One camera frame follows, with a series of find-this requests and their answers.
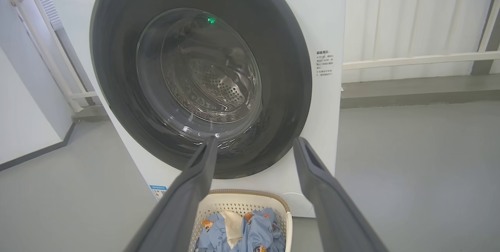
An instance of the laundry basket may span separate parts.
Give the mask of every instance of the laundry basket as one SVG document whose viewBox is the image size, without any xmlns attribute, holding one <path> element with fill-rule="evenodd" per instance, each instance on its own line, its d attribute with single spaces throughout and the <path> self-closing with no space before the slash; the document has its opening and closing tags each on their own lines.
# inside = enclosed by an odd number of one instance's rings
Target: laundry basket
<svg viewBox="0 0 500 252">
<path fill-rule="evenodd" d="M 222 211 L 232 211 L 243 217 L 248 212 L 272 208 L 276 213 L 278 226 L 282 230 L 285 238 L 285 252 L 290 252 L 292 221 L 290 208 L 286 202 L 279 196 L 263 191 L 218 189 L 211 190 L 210 193 L 200 202 L 196 213 L 193 234 L 189 243 L 189 252 L 193 252 L 196 241 L 202 231 L 202 221 L 208 216 L 220 213 Z"/>
</svg>

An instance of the cartoon print fabric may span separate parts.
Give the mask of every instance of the cartoon print fabric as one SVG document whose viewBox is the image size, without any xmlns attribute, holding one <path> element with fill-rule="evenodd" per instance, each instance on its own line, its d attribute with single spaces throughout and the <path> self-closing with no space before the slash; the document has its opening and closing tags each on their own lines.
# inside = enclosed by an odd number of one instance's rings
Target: cartoon print fabric
<svg viewBox="0 0 500 252">
<path fill-rule="evenodd" d="M 284 252 L 285 239 L 271 208 L 247 213 L 241 222 L 241 240 L 227 244 L 224 218 L 220 213 L 202 222 L 203 229 L 195 252 Z"/>
</svg>

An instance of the warning label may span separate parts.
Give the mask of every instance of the warning label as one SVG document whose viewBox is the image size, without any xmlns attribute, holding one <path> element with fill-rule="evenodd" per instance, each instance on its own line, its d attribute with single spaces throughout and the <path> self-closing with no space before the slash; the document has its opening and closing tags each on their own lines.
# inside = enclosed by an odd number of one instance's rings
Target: warning label
<svg viewBox="0 0 500 252">
<path fill-rule="evenodd" d="M 316 52 L 316 76 L 331 76 L 332 65 L 334 64 L 334 56 L 330 51 Z"/>
<path fill-rule="evenodd" d="M 163 195 L 166 192 L 166 187 L 164 186 L 152 186 L 150 185 L 151 190 L 155 194 L 155 197 L 157 197 L 158 201 L 163 197 Z"/>
</svg>

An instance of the white washing machine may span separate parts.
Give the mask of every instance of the white washing machine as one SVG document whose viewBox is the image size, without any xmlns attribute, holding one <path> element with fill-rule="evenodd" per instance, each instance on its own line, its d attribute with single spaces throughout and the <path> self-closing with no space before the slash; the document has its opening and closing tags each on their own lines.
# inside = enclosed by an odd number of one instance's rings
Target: white washing machine
<svg viewBox="0 0 500 252">
<path fill-rule="evenodd" d="M 212 189 L 280 195 L 314 217 L 291 150 L 335 171 L 345 0 L 53 0 L 146 183 L 220 142 Z"/>
</svg>

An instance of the baseboard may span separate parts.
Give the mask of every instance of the baseboard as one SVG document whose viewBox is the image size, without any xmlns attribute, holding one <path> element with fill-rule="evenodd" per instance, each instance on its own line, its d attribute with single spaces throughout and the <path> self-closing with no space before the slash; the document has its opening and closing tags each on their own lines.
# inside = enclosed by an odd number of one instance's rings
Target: baseboard
<svg viewBox="0 0 500 252">
<path fill-rule="evenodd" d="M 103 122 L 109 121 L 109 116 L 104 109 L 104 106 L 93 105 L 87 106 L 79 113 L 73 115 L 74 122 Z"/>
<path fill-rule="evenodd" d="M 2 163 L 2 164 L 0 164 L 0 171 L 3 171 L 5 169 L 9 169 L 9 168 L 14 167 L 16 165 L 19 165 L 19 164 L 21 164 L 23 162 L 30 161 L 31 159 L 39 157 L 40 155 L 48 154 L 49 152 L 51 152 L 53 150 L 56 150 L 58 148 L 65 147 L 66 145 L 68 145 L 68 142 L 70 141 L 71 134 L 73 133 L 73 129 L 75 129 L 75 123 L 74 122 L 71 125 L 70 129 L 68 130 L 68 132 L 66 132 L 66 136 L 64 137 L 64 140 L 62 142 L 58 142 L 58 143 L 56 143 L 54 145 L 50 145 L 48 147 L 44 147 L 43 149 L 39 149 L 39 150 L 34 151 L 34 152 L 30 153 L 30 154 L 25 154 L 23 156 L 15 158 L 15 159 L 13 159 L 11 161 L 7 161 L 5 163 Z"/>
<path fill-rule="evenodd" d="M 500 74 L 345 83 L 341 109 L 500 100 Z"/>
</svg>

